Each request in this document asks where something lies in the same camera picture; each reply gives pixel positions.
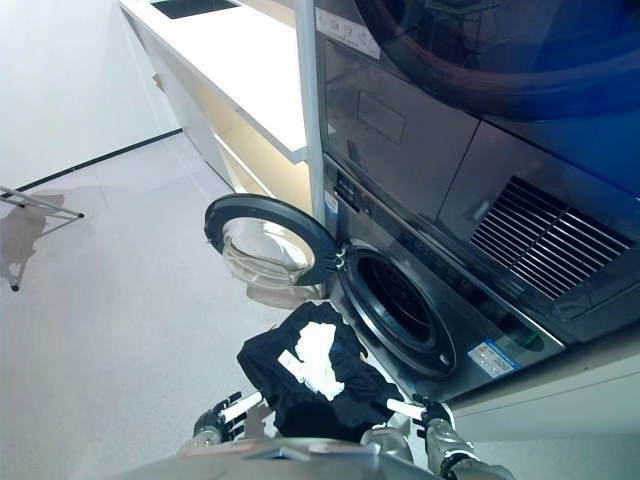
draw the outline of baseboard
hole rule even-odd
[[[120,148],[120,149],[115,150],[115,151],[113,151],[111,153],[107,153],[105,155],[100,155],[99,157],[93,158],[91,160],[83,162],[83,163],[81,163],[79,165],[76,165],[74,167],[70,167],[70,168],[62,170],[60,172],[54,173],[52,175],[49,175],[48,177],[41,178],[40,180],[36,180],[35,182],[29,183],[29,184],[24,185],[22,187],[18,187],[18,188],[14,189],[14,190],[18,190],[19,192],[24,192],[25,190],[29,190],[30,188],[37,187],[38,185],[42,185],[43,183],[46,183],[46,182],[48,182],[50,180],[53,180],[55,178],[59,178],[59,177],[61,177],[63,175],[66,175],[67,173],[75,172],[76,170],[81,170],[81,169],[83,169],[85,167],[88,167],[90,165],[94,165],[94,164],[96,164],[98,162],[102,162],[103,160],[107,160],[107,159],[115,157],[117,155],[121,155],[123,153],[130,152],[131,150],[135,150],[136,148],[144,147],[145,145],[149,145],[150,143],[154,143],[154,142],[157,142],[159,140],[164,140],[165,138],[172,137],[173,135],[177,135],[178,133],[182,133],[182,129],[181,128],[178,128],[176,130],[171,130],[170,132],[163,133],[162,135],[158,135],[157,137],[149,138],[149,139],[144,140],[142,142],[134,143],[133,145],[129,145],[128,147]],[[8,193],[5,193],[2,196],[4,198],[9,198],[11,195],[9,195]]]

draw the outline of gray floor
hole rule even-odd
[[[286,317],[245,297],[206,243],[229,188],[183,135],[40,193],[87,217],[0,204],[0,478],[100,478],[175,453],[197,416],[251,387],[243,339]]]

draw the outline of black t-shirt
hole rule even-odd
[[[300,330],[309,322],[336,326],[329,358],[336,380],[345,386],[331,402],[298,383],[278,363],[285,349],[297,358],[295,346]],[[398,388],[363,362],[361,353],[366,356],[366,349],[329,303],[316,306],[309,302],[289,315],[279,328],[247,340],[237,358],[251,383],[275,410],[275,426],[284,436],[359,442],[365,431],[386,422],[393,414],[385,407],[387,399],[402,400]]]

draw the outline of sink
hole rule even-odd
[[[190,17],[238,6],[227,0],[158,0],[151,5],[169,18]]]

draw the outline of open washer door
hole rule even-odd
[[[335,239],[320,223],[269,197],[232,194],[215,200],[204,231],[231,273],[259,288],[323,283],[339,263]]]

